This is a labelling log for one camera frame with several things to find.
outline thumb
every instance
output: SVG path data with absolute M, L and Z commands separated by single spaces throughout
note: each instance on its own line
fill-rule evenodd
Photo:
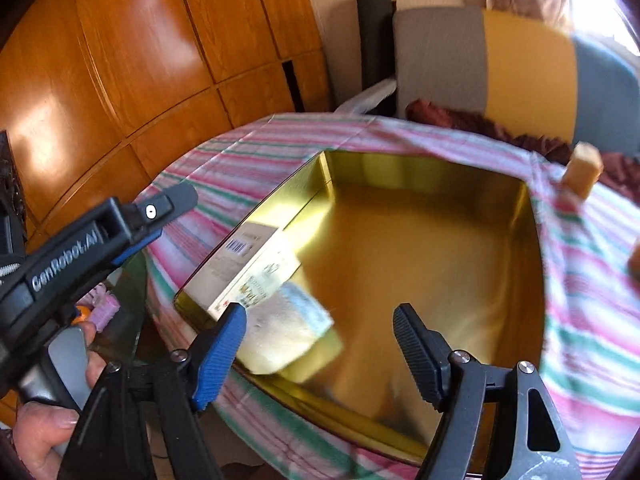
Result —
M 55 480 L 60 456 L 51 448 L 71 438 L 79 415 L 74 410 L 28 402 L 18 411 L 14 445 L 36 480 Z

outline finger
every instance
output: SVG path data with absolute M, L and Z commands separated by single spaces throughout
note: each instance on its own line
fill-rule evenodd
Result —
M 95 352 L 87 352 L 87 357 L 89 364 L 86 367 L 86 382 L 90 388 L 93 388 L 107 363 Z
M 95 338 L 95 325 L 91 321 L 81 321 L 78 326 L 84 334 L 84 344 L 89 346 Z
M 14 445 L 18 456 L 36 480 L 55 480 L 60 456 L 51 448 L 71 438 L 78 414 L 74 410 L 28 402 L 18 412 Z

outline table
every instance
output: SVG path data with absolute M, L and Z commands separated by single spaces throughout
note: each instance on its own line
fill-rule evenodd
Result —
M 640 425 L 640 284 L 626 261 L 640 210 L 596 184 L 583 205 L 558 182 L 564 168 L 463 132 L 374 116 L 279 114 L 204 142 L 142 195 L 183 179 L 197 208 L 145 250 L 147 306 L 169 348 L 195 332 L 172 299 L 196 266 L 261 199 L 326 149 L 437 156 L 527 183 L 545 271 L 541 374 L 584 478 L 605 478 Z M 231 372 L 216 408 L 267 462 L 291 479 L 413 478 L 417 470 L 323 431 Z

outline wooden wall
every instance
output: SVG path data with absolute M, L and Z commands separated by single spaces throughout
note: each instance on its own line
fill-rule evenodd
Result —
M 204 140 L 329 108 L 309 0 L 36 0 L 0 52 L 28 250 Z

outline blue gripper pad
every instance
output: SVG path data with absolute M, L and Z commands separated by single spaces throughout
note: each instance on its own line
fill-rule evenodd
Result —
M 213 328 L 198 334 L 189 348 L 191 400 L 198 411 L 216 400 L 246 332 L 246 310 L 230 303 Z
M 111 262 L 111 265 L 113 265 L 114 267 L 121 266 L 132 254 L 136 254 L 138 251 L 148 246 L 151 242 L 155 242 L 161 235 L 162 229 L 153 231 L 151 234 L 142 238 L 142 240 L 140 240 L 137 244 L 124 251 L 120 256 L 118 256 Z

